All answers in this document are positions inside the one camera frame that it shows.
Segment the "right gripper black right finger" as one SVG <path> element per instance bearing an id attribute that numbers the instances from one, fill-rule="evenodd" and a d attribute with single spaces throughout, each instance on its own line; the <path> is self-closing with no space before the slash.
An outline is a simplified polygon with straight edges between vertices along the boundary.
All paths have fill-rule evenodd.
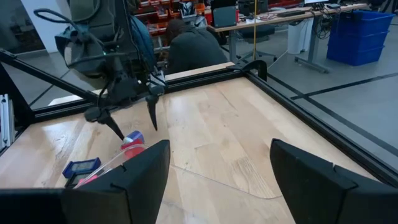
<path id="1" fill-rule="evenodd" d="M 296 223 L 397 224 L 397 189 L 359 175 L 280 139 L 272 170 Z"/>

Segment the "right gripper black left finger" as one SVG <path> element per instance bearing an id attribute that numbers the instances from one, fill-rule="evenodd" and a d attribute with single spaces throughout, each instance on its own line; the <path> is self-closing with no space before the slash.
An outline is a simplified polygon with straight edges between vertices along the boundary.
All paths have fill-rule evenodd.
<path id="1" fill-rule="evenodd" d="M 170 167 L 170 142 L 122 150 L 74 189 L 64 190 L 67 223 L 155 223 Z"/>

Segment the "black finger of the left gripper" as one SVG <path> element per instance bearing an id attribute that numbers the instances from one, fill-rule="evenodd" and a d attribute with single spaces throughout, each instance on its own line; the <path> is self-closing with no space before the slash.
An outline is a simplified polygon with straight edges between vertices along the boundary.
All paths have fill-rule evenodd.
<path id="1" fill-rule="evenodd" d="M 159 97 L 157 95 L 149 95 L 146 97 L 149 116 L 156 131 L 158 130 L 157 118 L 156 118 L 156 104 L 158 103 L 158 101 Z"/>
<path id="2" fill-rule="evenodd" d="M 87 122 L 97 122 L 99 124 L 107 125 L 119 137 L 119 139 L 124 139 L 124 134 L 120 130 L 115 120 L 111 117 L 109 109 L 92 107 L 84 112 L 84 117 Z"/>

